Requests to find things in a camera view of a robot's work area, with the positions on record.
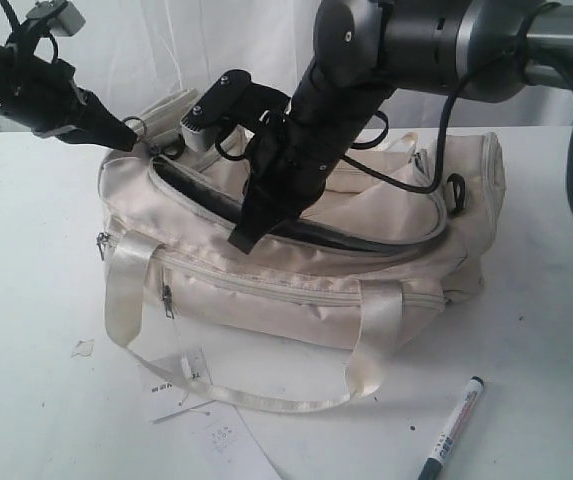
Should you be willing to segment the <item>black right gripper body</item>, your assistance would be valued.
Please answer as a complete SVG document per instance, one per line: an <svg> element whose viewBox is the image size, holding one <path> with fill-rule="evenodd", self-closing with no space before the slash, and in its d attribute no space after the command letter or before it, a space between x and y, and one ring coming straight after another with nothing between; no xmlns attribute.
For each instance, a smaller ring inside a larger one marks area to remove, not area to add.
<svg viewBox="0 0 573 480"><path fill-rule="evenodd" d="M307 122L266 112L243 127L252 133L245 154L251 173L243 216L290 220L320 199L325 182L351 145L351 123L340 117Z"/></svg>

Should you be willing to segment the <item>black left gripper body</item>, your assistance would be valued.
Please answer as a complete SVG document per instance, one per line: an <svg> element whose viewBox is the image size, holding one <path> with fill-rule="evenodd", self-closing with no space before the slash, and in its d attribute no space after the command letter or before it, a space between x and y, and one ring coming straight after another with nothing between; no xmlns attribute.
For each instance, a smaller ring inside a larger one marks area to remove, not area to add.
<svg viewBox="0 0 573 480"><path fill-rule="evenodd" d="M68 62L54 62L34 77L32 106L37 119L31 131L37 137L73 145L87 142L81 128L87 95L75 83L75 71Z"/></svg>

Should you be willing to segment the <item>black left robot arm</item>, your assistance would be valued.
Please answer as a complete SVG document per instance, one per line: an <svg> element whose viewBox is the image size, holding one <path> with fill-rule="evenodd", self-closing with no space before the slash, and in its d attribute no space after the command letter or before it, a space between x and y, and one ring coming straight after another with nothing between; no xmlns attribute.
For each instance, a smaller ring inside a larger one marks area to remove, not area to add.
<svg viewBox="0 0 573 480"><path fill-rule="evenodd" d="M17 59L0 45L0 116L39 138L130 151L137 134L113 116L91 91L74 80L75 68L29 55Z"/></svg>

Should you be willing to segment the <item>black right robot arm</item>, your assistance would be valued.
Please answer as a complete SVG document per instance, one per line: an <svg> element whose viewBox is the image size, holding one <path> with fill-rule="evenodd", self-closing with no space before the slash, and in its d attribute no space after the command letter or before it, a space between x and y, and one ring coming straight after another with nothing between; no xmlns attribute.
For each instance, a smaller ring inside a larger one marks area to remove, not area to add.
<svg viewBox="0 0 573 480"><path fill-rule="evenodd" d="M573 89L573 5L556 1L324 1L291 97L265 100L230 242L251 251L294 222L398 90L500 103Z"/></svg>

